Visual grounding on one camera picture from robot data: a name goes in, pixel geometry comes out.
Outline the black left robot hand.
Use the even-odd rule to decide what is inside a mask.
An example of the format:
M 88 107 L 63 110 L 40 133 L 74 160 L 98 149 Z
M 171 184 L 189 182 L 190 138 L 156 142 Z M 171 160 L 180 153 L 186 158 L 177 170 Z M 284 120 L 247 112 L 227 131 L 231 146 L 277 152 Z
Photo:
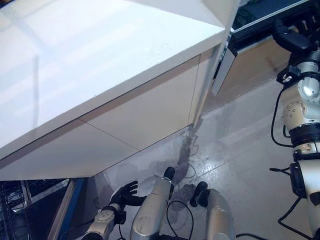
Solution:
M 138 181 L 132 181 L 118 189 L 110 199 L 109 204 L 117 204 L 123 211 L 126 206 L 139 207 L 143 204 L 147 196 L 137 196 Z

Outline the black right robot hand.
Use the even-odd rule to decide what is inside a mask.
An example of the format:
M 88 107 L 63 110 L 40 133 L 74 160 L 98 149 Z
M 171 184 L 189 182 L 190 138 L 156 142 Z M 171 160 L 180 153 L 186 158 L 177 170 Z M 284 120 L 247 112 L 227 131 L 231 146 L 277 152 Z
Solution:
M 293 21 L 295 29 L 281 19 L 272 25 L 272 37 L 283 49 L 301 58 L 320 60 L 320 16 L 309 14 Z

